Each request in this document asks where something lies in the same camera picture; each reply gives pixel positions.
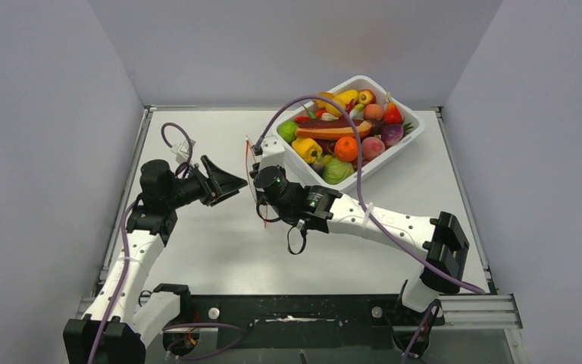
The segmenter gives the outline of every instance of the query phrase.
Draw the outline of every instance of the apple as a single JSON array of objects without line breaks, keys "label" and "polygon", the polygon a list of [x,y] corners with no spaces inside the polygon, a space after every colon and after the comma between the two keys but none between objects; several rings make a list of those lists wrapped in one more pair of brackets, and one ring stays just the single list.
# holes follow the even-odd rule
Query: apple
[{"label": "apple", "polygon": [[370,89],[361,89],[358,93],[358,103],[369,105],[376,102],[376,95]]}]

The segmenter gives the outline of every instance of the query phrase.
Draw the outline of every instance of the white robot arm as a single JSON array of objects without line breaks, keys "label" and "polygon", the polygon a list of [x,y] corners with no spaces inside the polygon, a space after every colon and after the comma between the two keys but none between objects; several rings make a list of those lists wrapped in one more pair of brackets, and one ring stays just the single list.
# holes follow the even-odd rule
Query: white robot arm
[{"label": "white robot arm", "polygon": [[[456,217],[441,212],[438,218],[403,215],[375,206],[366,206],[350,196],[322,186],[303,187],[286,179],[284,171],[284,141],[269,136],[261,144],[261,161],[254,165],[258,194],[258,209],[270,205],[279,216],[272,221],[284,221],[296,226],[302,234],[317,230],[328,234],[348,234],[398,248],[393,241],[370,221],[370,214],[385,230],[400,239],[415,254],[439,270],[461,279],[469,243]],[[402,304],[423,312],[440,293],[458,293],[459,287],[423,268],[408,279]]]}]

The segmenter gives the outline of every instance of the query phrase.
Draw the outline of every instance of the yellow bell pepper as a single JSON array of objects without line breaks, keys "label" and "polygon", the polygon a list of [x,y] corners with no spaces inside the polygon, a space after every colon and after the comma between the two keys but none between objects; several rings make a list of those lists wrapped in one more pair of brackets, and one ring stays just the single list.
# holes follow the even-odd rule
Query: yellow bell pepper
[{"label": "yellow bell pepper", "polygon": [[298,138],[291,143],[293,150],[298,153],[303,161],[311,164],[315,159],[322,155],[322,147],[311,138]]}]

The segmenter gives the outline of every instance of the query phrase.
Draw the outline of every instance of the gray wall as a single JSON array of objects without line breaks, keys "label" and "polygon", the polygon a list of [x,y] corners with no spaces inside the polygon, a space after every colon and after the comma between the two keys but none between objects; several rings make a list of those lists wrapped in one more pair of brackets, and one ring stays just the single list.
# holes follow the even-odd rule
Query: gray wall
[{"label": "gray wall", "polygon": [[60,360],[141,112],[86,0],[0,1],[0,363]]},{"label": "gray wall", "polygon": [[442,105],[502,0],[89,0],[145,104],[281,105],[366,74]]},{"label": "gray wall", "polygon": [[531,359],[582,362],[582,1],[505,0],[443,111]]}]

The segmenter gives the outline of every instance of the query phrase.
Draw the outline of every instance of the table surface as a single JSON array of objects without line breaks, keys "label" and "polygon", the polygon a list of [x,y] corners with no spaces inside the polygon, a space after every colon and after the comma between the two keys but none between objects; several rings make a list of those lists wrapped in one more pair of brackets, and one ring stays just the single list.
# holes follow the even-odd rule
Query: table surface
[{"label": "table surface", "polygon": [[[159,158],[175,170],[174,154],[160,134],[162,124],[171,121],[196,141],[194,162],[206,154],[219,168],[246,178],[245,135],[256,140],[273,114],[157,110],[139,165]],[[487,290],[440,125],[433,111],[418,114],[427,125],[425,131],[363,181],[363,196],[367,203],[404,214],[438,216],[443,210],[456,215],[471,247],[463,278]],[[173,144],[184,141],[175,128],[169,127],[166,135]],[[139,192],[138,172],[130,195]],[[354,190],[348,194],[355,197]],[[311,232],[304,253],[292,256],[286,251],[286,228],[278,223],[264,229],[248,188],[212,208],[194,202],[178,209],[177,215],[168,245],[146,281],[148,290],[172,283],[188,284],[194,294],[398,293],[405,279],[419,269],[418,262],[398,249],[359,237],[320,232]],[[120,246],[117,237],[114,256]]]}]

